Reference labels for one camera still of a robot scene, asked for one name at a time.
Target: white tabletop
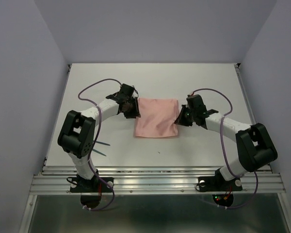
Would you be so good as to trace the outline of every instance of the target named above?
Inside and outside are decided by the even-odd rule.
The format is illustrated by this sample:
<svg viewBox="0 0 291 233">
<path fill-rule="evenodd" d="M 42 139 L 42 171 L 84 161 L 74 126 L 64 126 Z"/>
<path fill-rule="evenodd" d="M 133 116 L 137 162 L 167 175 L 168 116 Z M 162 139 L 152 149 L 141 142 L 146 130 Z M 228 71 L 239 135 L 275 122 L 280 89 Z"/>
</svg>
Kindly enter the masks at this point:
<svg viewBox="0 0 291 233">
<path fill-rule="evenodd" d="M 72 166 L 70 157 L 57 145 L 57 138 L 67 112 L 92 107 L 78 100 L 78 93 L 88 85 L 106 78 L 134 85 L 140 97 L 176 98 L 186 103 L 187 95 L 198 88 L 214 88 L 228 96 L 234 111 L 231 118 L 251 123 L 242 90 L 233 64 L 73 64 L 67 81 L 53 138 L 48 152 L 47 166 Z M 119 90 L 116 82 L 101 83 L 83 97 L 101 102 Z M 208 109 L 221 113 L 229 110 L 227 101 L 210 91 L 199 93 Z M 96 144 L 95 149 L 107 155 L 92 153 L 96 166 L 223 166 L 225 165 L 218 133 L 193 125 L 178 126 L 177 138 L 134 138 L 134 119 L 122 114 L 102 123 L 98 140 L 111 144 Z M 225 138 L 229 161 L 237 157 L 236 144 Z"/>
</svg>

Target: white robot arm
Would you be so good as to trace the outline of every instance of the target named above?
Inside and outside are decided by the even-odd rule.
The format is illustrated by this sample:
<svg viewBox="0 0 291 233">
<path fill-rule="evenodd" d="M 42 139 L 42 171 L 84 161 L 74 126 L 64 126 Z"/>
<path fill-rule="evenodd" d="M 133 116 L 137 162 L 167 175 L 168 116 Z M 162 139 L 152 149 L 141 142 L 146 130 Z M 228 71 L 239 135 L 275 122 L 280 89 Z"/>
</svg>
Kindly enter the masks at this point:
<svg viewBox="0 0 291 233">
<path fill-rule="evenodd" d="M 98 107 L 101 111 L 101 121 L 119 113 L 124 113 L 126 118 L 140 117 L 138 100 L 133 96 L 135 88 L 122 84 L 119 92 L 106 97 Z M 58 144 L 68 153 L 76 166 L 77 174 L 85 180 L 91 180 L 94 176 L 91 167 L 97 172 L 89 158 L 93 147 L 95 126 L 99 124 L 99 111 L 97 107 L 76 112 L 70 111 L 64 121 L 58 137 Z"/>
<path fill-rule="evenodd" d="M 214 177 L 199 177 L 199 181 L 204 182 L 203 185 L 197 184 L 199 191 L 225 191 L 243 174 L 256 171 L 277 159 L 277 151 L 264 125 L 249 125 L 224 118 L 221 131 L 222 114 L 213 109 L 207 110 L 200 95 L 191 95 L 186 100 L 176 124 L 192 126 L 195 122 L 236 142 L 238 150 L 238 158 L 218 169 Z"/>
</svg>

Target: silver metal panel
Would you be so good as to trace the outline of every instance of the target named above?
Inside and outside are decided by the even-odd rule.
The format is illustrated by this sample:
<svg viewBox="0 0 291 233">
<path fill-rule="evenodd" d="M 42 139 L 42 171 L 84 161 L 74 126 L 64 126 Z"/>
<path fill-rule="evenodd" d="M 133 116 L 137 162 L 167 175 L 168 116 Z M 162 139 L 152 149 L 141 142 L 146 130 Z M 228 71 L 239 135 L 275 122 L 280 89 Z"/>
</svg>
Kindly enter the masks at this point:
<svg viewBox="0 0 291 233">
<path fill-rule="evenodd" d="M 250 195 L 235 195 L 234 205 Z M 105 204 L 110 197 L 103 198 Z M 277 194 L 240 209 L 209 205 L 211 195 L 117 196 L 106 211 L 83 210 L 78 196 L 39 196 L 30 233 L 285 233 Z"/>
<path fill-rule="evenodd" d="M 188 195 L 202 194 L 195 190 L 200 176 L 213 176 L 217 167 L 105 167 L 100 168 L 101 177 L 114 177 L 114 191 L 117 195 Z M 32 195 L 79 195 L 70 194 L 68 175 L 40 175 L 32 181 Z M 258 193 L 285 192 L 279 174 L 269 171 L 258 172 Z M 241 178 L 242 193 L 253 193 L 256 187 L 254 174 Z"/>
<path fill-rule="evenodd" d="M 34 212 L 34 207 L 36 204 L 37 196 L 29 195 L 26 203 L 25 212 L 23 215 L 23 219 L 19 228 L 19 233 L 26 233 L 29 230 L 30 222 L 32 219 L 32 215 Z"/>
<path fill-rule="evenodd" d="M 249 102 L 249 99 L 248 99 L 248 95 L 247 95 L 246 89 L 245 89 L 245 87 L 243 85 L 243 80 L 242 80 L 242 77 L 241 77 L 241 73 L 240 73 L 239 67 L 236 64 L 235 64 L 235 70 L 236 70 L 236 74 L 237 74 L 237 77 L 238 77 L 239 84 L 240 84 L 241 89 L 242 89 L 242 95 L 243 95 L 244 101 L 245 101 L 247 109 L 248 109 L 248 113 L 249 113 L 249 116 L 250 116 L 251 123 L 252 124 L 256 124 L 256 119 L 254 117 L 254 114 L 253 114 L 253 111 L 252 111 L 252 108 L 251 108 L 251 105 L 250 105 L 250 102 Z"/>
<path fill-rule="evenodd" d="M 98 166 L 99 172 L 106 175 L 108 172 L 119 174 L 120 172 L 134 173 L 134 172 L 195 172 L 196 174 L 204 174 L 205 172 L 214 173 L 220 166 Z M 258 172 L 271 172 L 268 165 L 261 167 Z M 76 174 L 77 170 L 74 166 L 44 166 L 42 175 L 72 175 Z"/>
<path fill-rule="evenodd" d="M 278 193 L 278 198 L 282 207 L 283 214 L 285 216 L 287 225 L 291 232 L 291 207 L 288 201 L 288 197 L 286 193 Z"/>
</svg>

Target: pink towel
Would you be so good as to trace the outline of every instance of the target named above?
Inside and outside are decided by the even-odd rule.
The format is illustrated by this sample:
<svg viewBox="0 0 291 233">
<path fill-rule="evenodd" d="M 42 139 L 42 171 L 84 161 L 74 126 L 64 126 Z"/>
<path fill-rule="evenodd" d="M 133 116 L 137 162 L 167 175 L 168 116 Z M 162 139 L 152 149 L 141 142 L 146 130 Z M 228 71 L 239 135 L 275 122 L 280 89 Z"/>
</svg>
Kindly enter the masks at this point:
<svg viewBox="0 0 291 233">
<path fill-rule="evenodd" d="M 178 135 L 174 124 L 179 115 L 176 99 L 139 98 L 140 118 L 136 118 L 136 137 L 173 137 Z"/>
</svg>

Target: white wall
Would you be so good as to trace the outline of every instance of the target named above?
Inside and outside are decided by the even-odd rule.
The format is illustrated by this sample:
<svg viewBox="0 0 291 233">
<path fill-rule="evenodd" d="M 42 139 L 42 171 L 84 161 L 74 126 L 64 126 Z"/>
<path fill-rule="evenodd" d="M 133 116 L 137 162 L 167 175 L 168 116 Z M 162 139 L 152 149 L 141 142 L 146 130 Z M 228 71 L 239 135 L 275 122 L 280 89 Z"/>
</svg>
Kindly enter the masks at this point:
<svg viewBox="0 0 291 233">
<path fill-rule="evenodd" d="M 278 150 L 279 171 L 291 204 L 291 0 L 278 0 L 248 51 L 241 73 L 258 121 Z"/>
<path fill-rule="evenodd" d="M 275 0 L 35 0 L 68 62 L 241 62 Z"/>
<path fill-rule="evenodd" d="M 0 0 L 0 233 L 18 232 L 67 77 L 33 0 Z"/>
</svg>

